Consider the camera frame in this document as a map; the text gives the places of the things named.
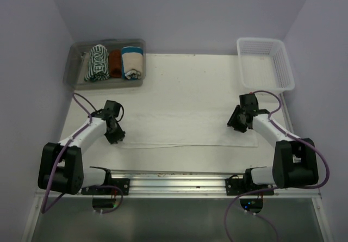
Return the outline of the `green white striped towel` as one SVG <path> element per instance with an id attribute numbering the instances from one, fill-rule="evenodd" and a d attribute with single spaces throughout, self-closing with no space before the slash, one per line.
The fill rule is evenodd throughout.
<path id="1" fill-rule="evenodd" d="M 89 51 L 88 70 L 84 77 L 86 82 L 107 80 L 110 77 L 108 64 L 108 50 L 99 44 Z"/>

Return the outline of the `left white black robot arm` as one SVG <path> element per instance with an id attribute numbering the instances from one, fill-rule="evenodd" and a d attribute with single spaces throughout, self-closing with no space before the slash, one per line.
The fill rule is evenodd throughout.
<path id="1" fill-rule="evenodd" d="M 85 168 L 83 154 L 101 137 L 110 144 L 125 138 L 119 124 L 123 106 L 107 100 L 104 108 L 88 115 L 87 120 L 74 133 L 58 143 L 47 143 L 42 150 L 38 187 L 43 190 L 75 195 L 82 188 L 94 187 L 100 194 L 113 188 L 109 169 L 97 166 Z"/>

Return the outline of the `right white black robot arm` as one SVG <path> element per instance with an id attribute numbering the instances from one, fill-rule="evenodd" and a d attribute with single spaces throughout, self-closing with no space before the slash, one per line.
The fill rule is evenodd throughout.
<path id="1" fill-rule="evenodd" d="M 244 192 L 252 195 L 266 185 L 283 189 L 317 184 L 319 174 L 312 140 L 292 135 L 273 120 L 271 112 L 259 108 L 256 94 L 240 95 L 239 102 L 227 126 L 240 133 L 253 130 L 274 148 L 272 166 L 245 170 Z"/>

